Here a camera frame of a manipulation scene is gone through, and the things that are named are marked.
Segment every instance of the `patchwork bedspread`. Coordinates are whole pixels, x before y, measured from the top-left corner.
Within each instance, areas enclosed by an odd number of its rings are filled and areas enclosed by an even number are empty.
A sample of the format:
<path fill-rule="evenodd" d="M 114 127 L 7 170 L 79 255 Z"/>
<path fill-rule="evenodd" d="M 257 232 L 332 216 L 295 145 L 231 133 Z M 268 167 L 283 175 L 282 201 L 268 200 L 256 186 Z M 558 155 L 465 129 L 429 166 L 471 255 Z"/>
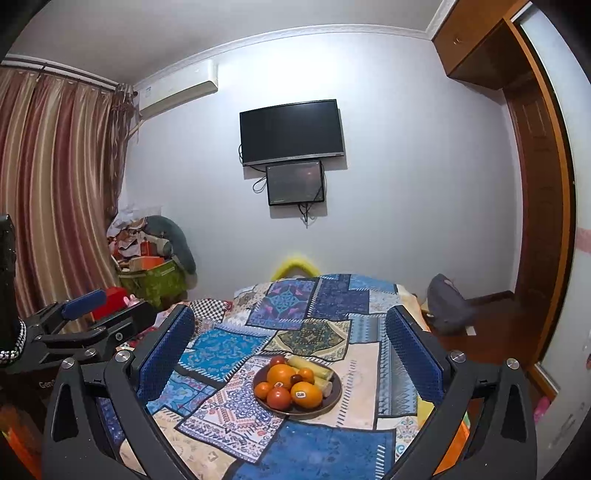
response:
<path fill-rule="evenodd" d="M 418 431 L 417 391 L 385 332 L 398 304 L 426 328 L 403 287 L 362 275 L 288 278 L 240 290 L 233 302 L 194 301 L 196 335 L 147 409 L 202 480 L 379 479 Z M 277 353 L 334 369 L 337 405 L 303 421 L 262 408 L 252 379 Z M 121 458 L 142 472 L 102 407 Z"/>

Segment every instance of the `wall-mounted tv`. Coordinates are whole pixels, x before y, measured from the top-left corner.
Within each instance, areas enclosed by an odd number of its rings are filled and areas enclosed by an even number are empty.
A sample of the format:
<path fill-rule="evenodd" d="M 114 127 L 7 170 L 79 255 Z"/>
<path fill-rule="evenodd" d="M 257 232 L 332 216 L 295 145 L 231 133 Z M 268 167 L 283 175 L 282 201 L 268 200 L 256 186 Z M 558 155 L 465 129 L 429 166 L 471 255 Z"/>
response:
<path fill-rule="evenodd" d="M 336 100 L 241 112 L 240 136 L 243 165 L 345 154 Z"/>
<path fill-rule="evenodd" d="M 306 161 L 267 166 L 269 205 L 324 202 L 322 163 Z"/>

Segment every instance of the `orange box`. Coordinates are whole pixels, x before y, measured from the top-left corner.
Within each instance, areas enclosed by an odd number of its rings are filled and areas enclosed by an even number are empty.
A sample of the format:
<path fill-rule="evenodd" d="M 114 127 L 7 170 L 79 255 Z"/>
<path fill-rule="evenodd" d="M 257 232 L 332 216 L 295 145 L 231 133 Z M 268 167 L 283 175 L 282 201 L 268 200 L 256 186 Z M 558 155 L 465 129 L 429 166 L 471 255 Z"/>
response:
<path fill-rule="evenodd" d="M 129 271 L 150 270 L 164 263 L 162 257 L 135 257 L 129 260 Z"/>

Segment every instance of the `blue gripper pad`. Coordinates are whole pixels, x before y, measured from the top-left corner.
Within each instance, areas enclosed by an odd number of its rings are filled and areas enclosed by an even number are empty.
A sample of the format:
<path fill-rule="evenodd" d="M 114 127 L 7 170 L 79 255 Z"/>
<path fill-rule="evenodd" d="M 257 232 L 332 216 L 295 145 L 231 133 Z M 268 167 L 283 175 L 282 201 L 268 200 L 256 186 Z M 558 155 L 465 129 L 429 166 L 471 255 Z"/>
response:
<path fill-rule="evenodd" d="M 160 397 L 193 332 L 195 316 L 185 305 L 177 305 L 160 326 L 166 329 L 138 370 L 137 397 L 147 403 Z"/>
<path fill-rule="evenodd" d="M 64 320 L 76 320 L 104 305 L 106 301 L 107 294 L 104 290 L 91 291 L 77 299 L 66 302 L 61 309 L 61 316 L 64 317 Z"/>
<path fill-rule="evenodd" d="M 396 307 L 386 314 L 386 334 L 418 394 L 423 400 L 439 405 L 443 401 L 441 369 Z"/>

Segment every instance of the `air conditioner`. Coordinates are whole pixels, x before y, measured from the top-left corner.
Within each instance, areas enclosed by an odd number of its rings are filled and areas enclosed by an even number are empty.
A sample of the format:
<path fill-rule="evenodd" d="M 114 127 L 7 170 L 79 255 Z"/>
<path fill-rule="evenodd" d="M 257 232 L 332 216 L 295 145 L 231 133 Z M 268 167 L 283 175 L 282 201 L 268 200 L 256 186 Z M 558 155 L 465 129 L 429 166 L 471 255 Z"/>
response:
<path fill-rule="evenodd" d="M 205 60 L 177 70 L 139 91 L 143 120 L 183 103 L 217 92 L 217 65 Z"/>

